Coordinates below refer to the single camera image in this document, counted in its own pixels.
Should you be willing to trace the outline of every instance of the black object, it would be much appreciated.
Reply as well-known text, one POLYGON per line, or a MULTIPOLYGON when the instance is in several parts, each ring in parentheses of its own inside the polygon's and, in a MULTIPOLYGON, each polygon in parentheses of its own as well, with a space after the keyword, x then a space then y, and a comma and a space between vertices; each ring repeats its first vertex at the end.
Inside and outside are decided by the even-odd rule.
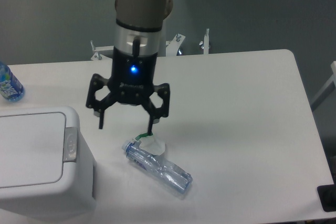
POLYGON ((99 128, 103 128, 105 110, 116 102, 130 105, 142 105, 150 119, 148 134, 152 133, 154 120, 168 117, 170 87, 168 83, 154 86, 153 77, 157 54, 139 57, 140 41, 133 41, 133 55, 125 54, 114 48, 112 75, 105 79, 95 73, 92 76, 86 107, 99 113, 99 128), (107 86, 111 91, 101 101, 96 99, 96 92, 107 86), (156 92, 163 100, 160 108, 156 108, 150 96, 156 92))
POLYGON ((326 212, 336 211, 336 185, 319 186, 317 192, 320 196, 320 201, 323 210, 326 212))

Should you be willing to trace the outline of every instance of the water bottle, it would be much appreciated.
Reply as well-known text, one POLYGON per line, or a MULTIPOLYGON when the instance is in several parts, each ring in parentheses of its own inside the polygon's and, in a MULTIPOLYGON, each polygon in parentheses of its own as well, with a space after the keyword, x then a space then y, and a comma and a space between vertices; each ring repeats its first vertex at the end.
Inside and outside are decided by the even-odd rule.
POLYGON ((166 160, 163 155, 152 155, 140 149, 139 145, 139 142, 126 142, 122 147, 126 152, 126 157, 179 193, 184 194, 193 181, 191 175, 166 160))
POLYGON ((17 102, 25 94, 25 89, 13 75, 9 66, 0 61, 0 94, 8 101, 17 102))

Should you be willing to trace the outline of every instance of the gray floor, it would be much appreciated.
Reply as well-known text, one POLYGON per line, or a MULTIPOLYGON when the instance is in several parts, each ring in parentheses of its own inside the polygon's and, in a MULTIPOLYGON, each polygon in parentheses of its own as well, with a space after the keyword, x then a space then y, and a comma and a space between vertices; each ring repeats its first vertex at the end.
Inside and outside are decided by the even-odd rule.
MULTIPOLYGON (((335 0, 174 0, 167 37, 185 35, 186 54, 201 53, 206 28, 213 53, 289 49, 311 99, 336 60, 335 14, 335 0)), ((0 0, 0 59, 89 60, 90 40, 113 45, 114 20, 114 0, 0 0)), ((336 94, 314 115, 327 152, 336 154, 336 94)))

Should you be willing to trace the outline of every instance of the bottle cap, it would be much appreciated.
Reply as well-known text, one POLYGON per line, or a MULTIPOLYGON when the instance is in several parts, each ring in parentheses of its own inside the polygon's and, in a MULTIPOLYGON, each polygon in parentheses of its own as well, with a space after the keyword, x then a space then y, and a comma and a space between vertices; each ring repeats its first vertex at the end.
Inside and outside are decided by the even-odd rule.
POLYGON ((126 151, 127 150, 127 147, 131 144, 132 142, 130 142, 129 140, 127 140, 127 141, 125 141, 125 143, 122 145, 122 149, 124 150, 124 151, 126 151))

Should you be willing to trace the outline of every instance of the white table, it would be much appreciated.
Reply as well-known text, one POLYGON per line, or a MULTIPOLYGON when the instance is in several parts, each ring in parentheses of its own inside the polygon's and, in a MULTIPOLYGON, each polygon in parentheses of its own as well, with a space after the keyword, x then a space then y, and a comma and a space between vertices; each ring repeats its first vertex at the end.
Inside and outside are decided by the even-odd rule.
MULTIPOLYGON (((332 184, 300 74, 287 50, 159 58, 155 84, 171 85, 170 116, 154 125, 166 157, 194 181, 179 199, 125 158, 121 145, 146 131, 147 113, 115 104, 104 129, 85 107, 93 73, 109 61, 11 66, 24 84, 4 110, 70 105, 98 162, 95 212, 66 223, 266 223, 335 217, 317 186, 332 184)), ((27 219, 0 211, 1 223, 27 219)))

